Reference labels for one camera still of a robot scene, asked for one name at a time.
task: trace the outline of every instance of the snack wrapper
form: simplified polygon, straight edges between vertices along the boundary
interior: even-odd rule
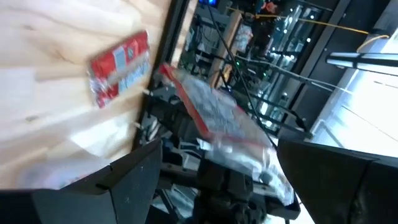
[[[138,32],[90,61],[90,88],[102,108],[150,69],[146,31]]]
[[[294,201],[292,186],[280,168],[276,151],[263,130],[222,91],[186,71],[163,65],[159,72],[177,89],[199,133],[211,143],[206,158],[259,180],[271,177],[269,186],[284,205]]]

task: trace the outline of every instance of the red package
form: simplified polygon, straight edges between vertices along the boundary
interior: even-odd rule
[[[149,69],[146,31],[136,33],[90,61],[90,86],[102,108]]]

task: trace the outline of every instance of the clear plastic bag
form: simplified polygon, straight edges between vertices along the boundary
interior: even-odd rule
[[[229,95],[186,71],[164,65],[159,70],[174,84],[199,133],[211,143],[207,159],[251,175],[254,180],[265,172],[284,205],[293,203],[294,191],[285,178],[275,149],[263,130]]]
[[[249,41],[252,37],[253,33],[251,28],[247,25],[241,25],[239,27],[238,33],[236,34],[234,46],[238,51],[245,53],[246,47],[248,46]]]

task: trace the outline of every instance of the wooden table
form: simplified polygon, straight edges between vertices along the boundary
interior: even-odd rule
[[[92,102],[89,57],[146,29],[152,63],[171,0],[0,0],[0,188],[49,159],[131,150],[149,74],[102,110]],[[197,0],[191,0],[176,64]]]

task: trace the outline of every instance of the yellow cable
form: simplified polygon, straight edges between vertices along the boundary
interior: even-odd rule
[[[240,11],[238,9],[234,9],[234,8],[231,8],[231,7],[227,7],[227,9],[243,13],[243,11]],[[284,18],[284,19],[287,18],[287,16],[256,14],[256,19],[258,19],[260,17],[265,17],[265,18]],[[354,32],[359,32],[361,34],[369,34],[369,32],[366,32],[366,31],[363,31],[363,30],[358,30],[358,29],[354,29],[354,28],[350,28],[350,27],[329,24],[327,22],[313,21],[313,20],[310,20],[310,19],[298,19],[298,20],[304,21],[304,22],[311,22],[311,23],[314,23],[314,24],[321,24],[321,25],[325,25],[325,26],[336,27],[336,28],[345,29],[345,30],[350,30],[350,31],[354,31]]]
[[[363,47],[365,47],[366,45],[370,44],[371,42],[373,42],[373,41],[375,41],[375,40],[377,40],[377,39],[383,38],[383,37],[385,37],[385,38],[390,38],[388,35],[380,35],[380,36],[377,36],[377,37],[373,37],[373,38],[371,38],[371,39],[365,41],[363,44],[361,44],[361,46],[359,46],[358,49],[356,49],[356,52],[359,53],[359,51],[360,51]]]

